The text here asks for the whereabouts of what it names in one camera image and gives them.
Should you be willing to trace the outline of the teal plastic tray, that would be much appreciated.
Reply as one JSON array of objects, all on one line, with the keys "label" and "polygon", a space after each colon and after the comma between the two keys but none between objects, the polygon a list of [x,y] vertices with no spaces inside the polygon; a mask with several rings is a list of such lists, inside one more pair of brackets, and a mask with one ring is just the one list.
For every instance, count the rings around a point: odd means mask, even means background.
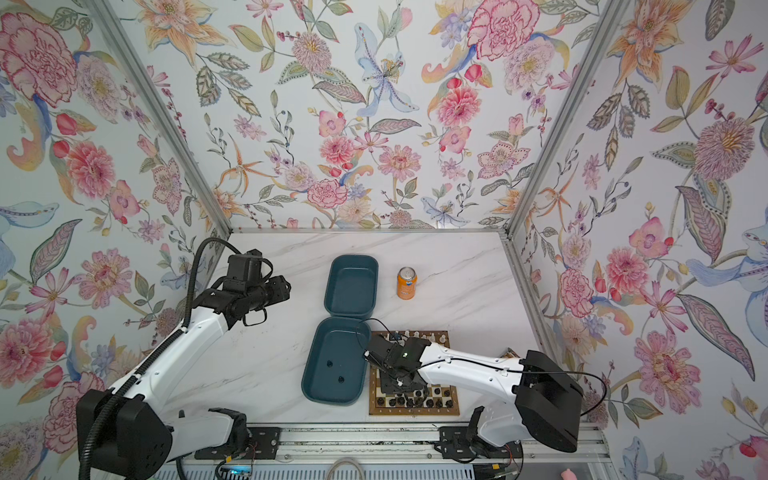
[{"label": "teal plastic tray", "polygon": [[[371,338],[368,325],[358,319],[329,317],[315,331],[301,381],[303,395],[326,405],[349,406],[363,391],[367,362],[365,347]],[[326,362],[333,362],[327,367]],[[345,383],[338,383],[339,376]]]},{"label": "teal plastic tray", "polygon": [[376,306],[378,261],[368,255],[341,255],[331,263],[324,308],[334,317],[365,320]]}]

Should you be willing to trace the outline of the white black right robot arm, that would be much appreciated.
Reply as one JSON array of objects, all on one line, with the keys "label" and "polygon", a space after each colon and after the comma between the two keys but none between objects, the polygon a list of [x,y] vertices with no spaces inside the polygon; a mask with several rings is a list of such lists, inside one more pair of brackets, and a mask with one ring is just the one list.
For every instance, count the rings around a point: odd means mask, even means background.
[{"label": "white black right robot arm", "polygon": [[533,439],[564,453],[578,449],[583,390],[546,354],[491,358],[461,352],[428,339],[403,342],[372,337],[365,360],[408,391],[422,385],[450,385],[482,395],[469,430],[494,447]]}]

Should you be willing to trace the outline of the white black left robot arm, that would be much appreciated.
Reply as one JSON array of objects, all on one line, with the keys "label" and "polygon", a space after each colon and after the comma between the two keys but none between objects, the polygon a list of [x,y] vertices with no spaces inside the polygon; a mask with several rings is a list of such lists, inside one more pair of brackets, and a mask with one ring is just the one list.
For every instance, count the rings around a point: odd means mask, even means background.
[{"label": "white black left robot arm", "polygon": [[187,292],[180,324],[135,368],[106,390],[90,389],[76,404],[81,479],[101,470],[149,479],[165,463],[204,449],[226,458],[253,443],[245,414],[212,407],[202,414],[167,414],[166,404],[199,357],[251,312],[289,299],[290,283],[252,249],[234,249],[227,272],[201,293]]}]

